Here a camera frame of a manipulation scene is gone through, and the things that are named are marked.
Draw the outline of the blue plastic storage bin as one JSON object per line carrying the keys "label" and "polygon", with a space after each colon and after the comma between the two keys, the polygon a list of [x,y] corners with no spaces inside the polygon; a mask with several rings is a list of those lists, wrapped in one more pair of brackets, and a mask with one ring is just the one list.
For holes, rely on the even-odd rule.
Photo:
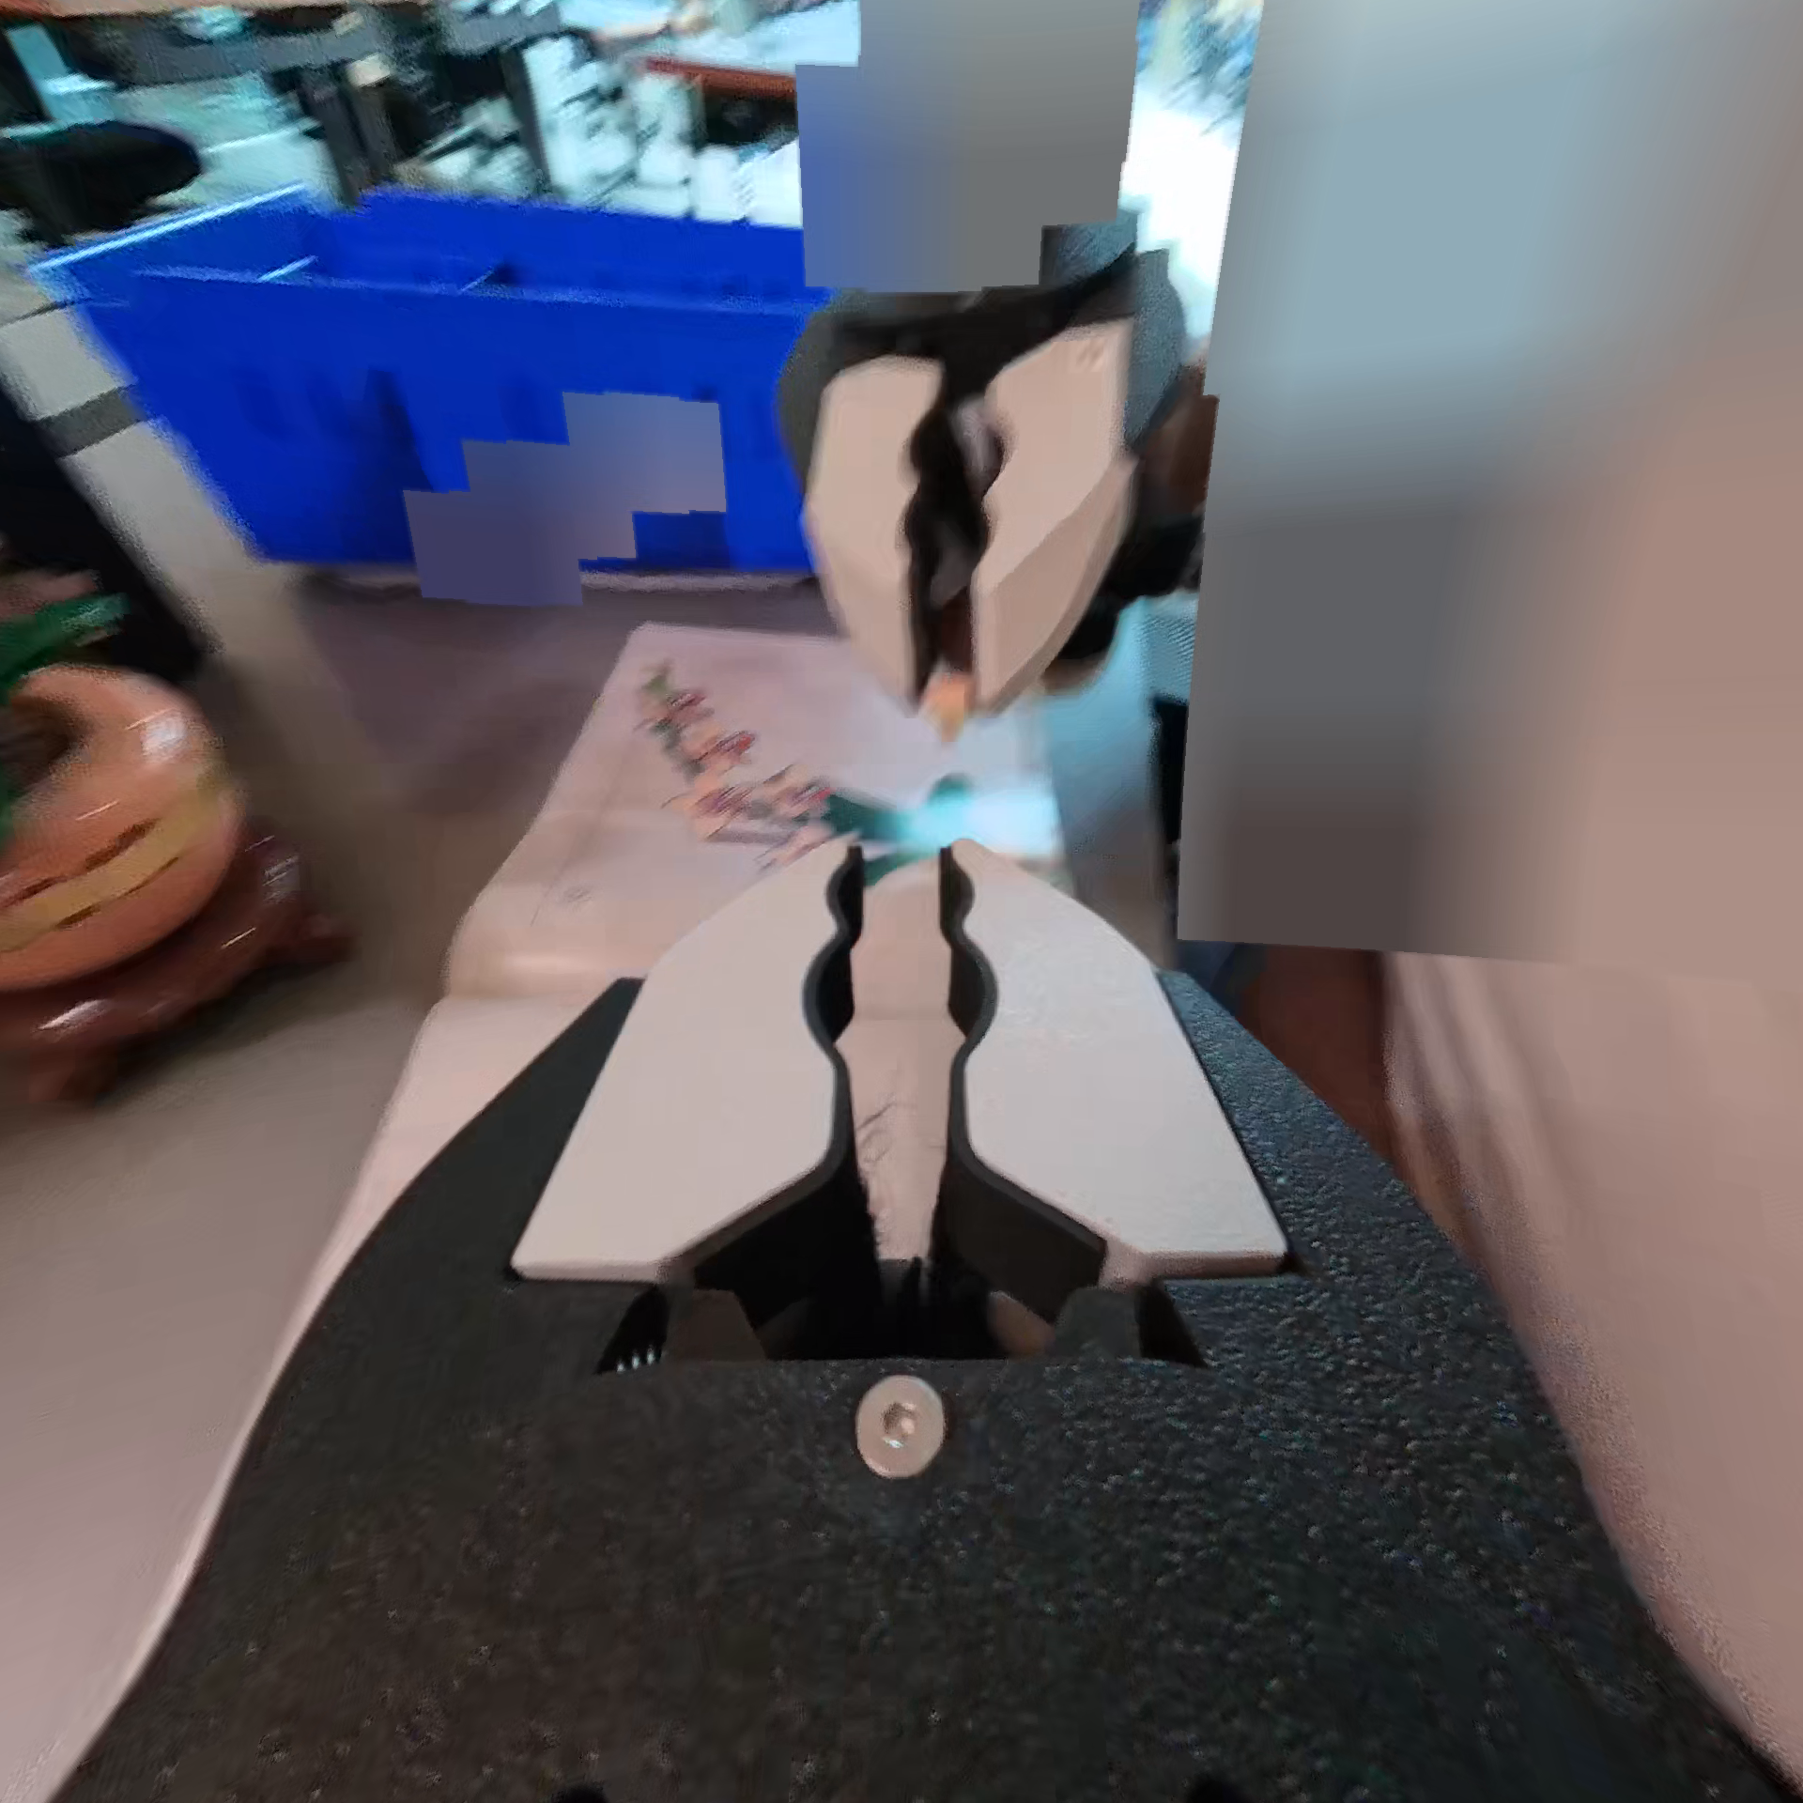
{"label": "blue plastic storage bin", "polygon": [[176,214],[31,265],[271,560],[413,560],[407,497],[465,449],[588,445],[578,396],[717,412],[717,499],[639,505],[586,566],[806,572],[776,384],[826,301],[798,229],[382,190]]}

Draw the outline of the pink brick flower pot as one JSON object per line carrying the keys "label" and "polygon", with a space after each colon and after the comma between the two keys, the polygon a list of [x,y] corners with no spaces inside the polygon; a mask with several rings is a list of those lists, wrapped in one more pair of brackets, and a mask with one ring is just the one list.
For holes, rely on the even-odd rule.
{"label": "pink brick flower pot", "polygon": [[1,990],[29,992],[186,925],[233,862],[245,802],[205,715],[154,677],[57,663],[11,705],[63,739],[3,838]]}

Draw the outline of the black bag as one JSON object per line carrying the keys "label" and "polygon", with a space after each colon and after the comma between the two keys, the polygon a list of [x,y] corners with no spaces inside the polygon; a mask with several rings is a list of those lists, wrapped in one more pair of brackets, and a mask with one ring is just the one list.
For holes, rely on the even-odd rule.
{"label": "black bag", "polygon": [[1,208],[47,245],[120,231],[201,172],[199,150],[162,126],[106,121],[1,132]]}

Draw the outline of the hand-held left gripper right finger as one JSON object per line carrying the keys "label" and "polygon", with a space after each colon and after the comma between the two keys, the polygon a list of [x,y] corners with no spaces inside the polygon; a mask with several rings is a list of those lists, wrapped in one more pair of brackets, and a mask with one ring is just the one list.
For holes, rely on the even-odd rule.
{"label": "hand-held left gripper right finger", "polygon": [[938,903],[962,1042],[934,1248],[990,1289],[1277,1274],[1283,1228],[1152,963],[972,840]]}

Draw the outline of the white instruction booklet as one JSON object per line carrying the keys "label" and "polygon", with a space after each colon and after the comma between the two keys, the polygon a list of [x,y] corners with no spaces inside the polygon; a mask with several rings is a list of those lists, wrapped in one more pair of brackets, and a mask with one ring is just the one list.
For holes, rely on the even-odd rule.
{"label": "white instruction booklet", "polygon": [[[516,848],[449,941],[459,1000],[584,998],[643,974],[709,913],[831,842],[833,786],[911,802],[972,782],[974,836],[1085,899],[1141,836],[1113,703],[1036,691],[944,747],[837,638],[647,624],[633,630]],[[938,852],[867,858],[867,885]]]}

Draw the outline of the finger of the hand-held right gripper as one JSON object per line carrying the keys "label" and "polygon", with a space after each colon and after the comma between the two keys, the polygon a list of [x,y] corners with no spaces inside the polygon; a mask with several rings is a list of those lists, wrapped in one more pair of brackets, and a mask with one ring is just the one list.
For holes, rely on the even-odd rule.
{"label": "finger of the hand-held right gripper", "polygon": [[810,453],[810,556],[843,640],[897,701],[921,699],[927,652],[909,519],[913,440],[942,386],[927,358],[881,354],[835,372]]}
{"label": "finger of the hand-held right gripper", "polygon": [[1133,335],[1067,329],[984,392],[1002,457],[968,582],[972,707],[1006,709],[1063,650],[1123,541],[1135,459],[1125,430]]}

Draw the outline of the cluttered storage shelf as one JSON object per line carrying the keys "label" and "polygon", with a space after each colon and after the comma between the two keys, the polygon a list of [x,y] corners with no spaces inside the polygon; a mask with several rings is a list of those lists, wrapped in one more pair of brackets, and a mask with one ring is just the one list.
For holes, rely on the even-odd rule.
{"label": "cluttered storage shelf", "polygon": [[3,128],[188,138],[201,176],[138,222],[402,188],[796,228],[792,23],[790,4],[3,4]]}

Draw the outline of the green brick plant stems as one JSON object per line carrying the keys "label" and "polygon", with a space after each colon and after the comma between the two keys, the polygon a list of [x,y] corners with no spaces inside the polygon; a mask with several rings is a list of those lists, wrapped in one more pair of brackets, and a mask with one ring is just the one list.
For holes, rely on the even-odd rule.
{"label": "green brick plant stems", "polygon": [[49,768],[43,753],[47,729],[29,727],[23,683],[53,663],[77,659],[88,646],[116,632],[126,616],[118,594],[79,594],[49,600],[3,618],[1,626],[1,838],[11,836],[13,816],[33,776]]}

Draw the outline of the brown brick pot base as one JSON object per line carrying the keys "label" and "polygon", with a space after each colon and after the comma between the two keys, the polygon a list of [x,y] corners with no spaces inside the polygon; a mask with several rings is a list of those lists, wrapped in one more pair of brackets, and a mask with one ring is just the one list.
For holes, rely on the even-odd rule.
{"label": "brown brick pot base", "polygon": [[182,927],[100,972],[3,994],[3,1089],[37,1107],[86,1105],[243,986],[348,957],[289,838],[249,822],[219,889]]}

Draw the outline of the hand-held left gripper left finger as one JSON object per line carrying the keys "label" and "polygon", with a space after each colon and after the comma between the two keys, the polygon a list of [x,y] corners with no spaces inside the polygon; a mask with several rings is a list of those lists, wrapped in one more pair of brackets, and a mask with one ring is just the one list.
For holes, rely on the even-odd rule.
{"label": "hand-held left gripper left finger", "polygon": [[861,846],[820,846],[687,931],[629,1000],[508,1258],[526,1280],[695,1272],[845,1171]]}

